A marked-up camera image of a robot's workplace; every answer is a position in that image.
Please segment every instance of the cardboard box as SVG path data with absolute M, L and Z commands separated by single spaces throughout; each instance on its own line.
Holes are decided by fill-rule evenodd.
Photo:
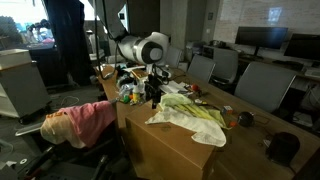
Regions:
M 209 179 L 215 147 L 193 141 L 194 132 L 171 123 L 146 125 L 156 113 L 147 103 L 126 117 L 124 139 L 138 177 Z

